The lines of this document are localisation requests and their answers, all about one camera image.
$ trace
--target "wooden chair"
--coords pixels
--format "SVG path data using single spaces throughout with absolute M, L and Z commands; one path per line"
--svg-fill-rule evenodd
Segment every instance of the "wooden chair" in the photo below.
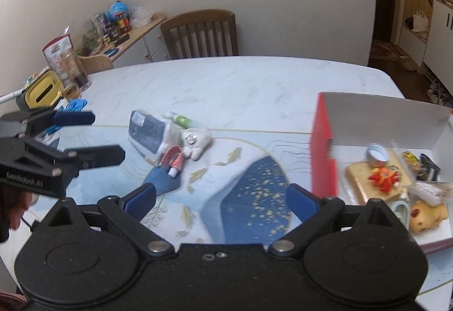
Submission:
M 113 69 L 112 61 L 105 54 L 92 55 L 91 57 L 78 56 L 87 74 Z
M 160 25 L 172 59 L 238 55 L 236 19 L 223 9 L 178 14 Z

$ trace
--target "white marble table top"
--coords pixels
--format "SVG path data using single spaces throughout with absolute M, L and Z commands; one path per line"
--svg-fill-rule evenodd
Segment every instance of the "white marble table top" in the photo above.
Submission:
M 165 61 L 96 73 L 90 79 L 92 85 L 82 95 L 86 110 L 96 114 L 96 125 L 113 126 L 127 126 L 131 111 L 144 109 L 155 115 L 173 110 L 213 129 L 311 132 L 319 92 L 403 97 L 379 70 L 285 57 Z M 26 216 L 33 221 L 30 213 Z M 15 257 L 29 236 L 22 225 L 0 245 L 13 276 Z M 448 309 L 452 254 L 429 256 L 430 274 L 420 302 L 430 311 Z M 436 291 L 429 291 L 434 285 Z

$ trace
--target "rug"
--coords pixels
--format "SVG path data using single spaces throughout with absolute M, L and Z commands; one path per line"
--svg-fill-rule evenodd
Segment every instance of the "rug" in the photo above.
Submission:
M 373 40 L 371 43 L 370 58 L 396 61 L 398 52 L 389 42 Z

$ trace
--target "blue ball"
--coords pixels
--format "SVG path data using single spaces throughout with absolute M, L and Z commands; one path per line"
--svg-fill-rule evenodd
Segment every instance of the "blue ball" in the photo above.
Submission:
M 107 12 L 107 17 L 110 21 L 116 22 L 118 20 L 118 15 L 123 12 L 125 12 L 126 15 L 129 15 L 129 9 L 127 5 L 121 1 L 117 1 L 110 7 L 109 11 Z

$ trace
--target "red figurine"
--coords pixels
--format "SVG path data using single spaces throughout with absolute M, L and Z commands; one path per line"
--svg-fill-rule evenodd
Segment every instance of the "red figurine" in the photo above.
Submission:
M 389 193 L 393 185 L 399 182 L 398 172 L 390 172 L 387 168 L 376 168 L 371 171 L 373 174 L 368 177 L 373 185 L 379 186 L 381 192 Z
M 183 149 L 181 148 L 181 146 L 176 145 L 168 149 L 168 151 L 162 157 L 162 160 L 160 160 L 159 166 L 169 166 L 170 170 L 168 171 L 168 175 L 174 178 L 183 168 L 183 163 Z

